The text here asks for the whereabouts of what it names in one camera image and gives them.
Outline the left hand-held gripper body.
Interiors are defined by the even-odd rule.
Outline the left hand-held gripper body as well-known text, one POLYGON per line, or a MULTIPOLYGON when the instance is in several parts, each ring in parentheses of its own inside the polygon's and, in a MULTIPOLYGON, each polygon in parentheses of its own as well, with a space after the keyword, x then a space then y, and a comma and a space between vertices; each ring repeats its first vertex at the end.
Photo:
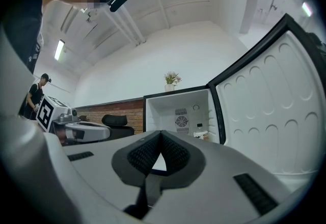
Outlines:
POLYGON ((61 141, 76 140, 76 132, 66 131, 66 125, 78 122, 77 112, 57 98, 44 95, 37 111, 36 121, 45 132, 55 134, 61 141))

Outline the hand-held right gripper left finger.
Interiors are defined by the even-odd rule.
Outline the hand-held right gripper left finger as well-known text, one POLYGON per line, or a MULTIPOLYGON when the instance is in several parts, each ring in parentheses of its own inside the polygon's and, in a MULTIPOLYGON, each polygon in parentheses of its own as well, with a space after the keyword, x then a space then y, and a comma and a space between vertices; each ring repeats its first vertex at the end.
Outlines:
POLYGON ((53 134, 45 134, 56 176, 73 203, 73 223, 162 223, 162 218, 145 206, 147 213, 136 218, 125 212, 135 205, 141 188, 125 184, 112 167, 116 151, 142 144, 158 134, 150 131, 109 142, 63 147, 53 134))

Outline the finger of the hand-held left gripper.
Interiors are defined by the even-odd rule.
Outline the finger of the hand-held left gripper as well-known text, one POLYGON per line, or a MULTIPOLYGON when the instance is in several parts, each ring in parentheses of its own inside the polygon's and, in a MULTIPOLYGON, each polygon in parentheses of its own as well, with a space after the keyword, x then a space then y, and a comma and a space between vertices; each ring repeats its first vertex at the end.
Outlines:
POLYGON ((111 128, 91 122, 74 122, 65 125, 66 137, 76 141, 102 141, 111 135, 111 128))

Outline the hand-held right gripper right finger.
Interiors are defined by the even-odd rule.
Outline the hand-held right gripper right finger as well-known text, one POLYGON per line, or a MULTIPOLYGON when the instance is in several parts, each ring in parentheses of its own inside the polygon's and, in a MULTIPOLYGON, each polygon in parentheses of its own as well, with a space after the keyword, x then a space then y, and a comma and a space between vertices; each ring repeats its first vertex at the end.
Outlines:
POLYGON ((289 197, 273 174, 235 149, 163 130, 168 176, 147 223, 249 223, 289 197))

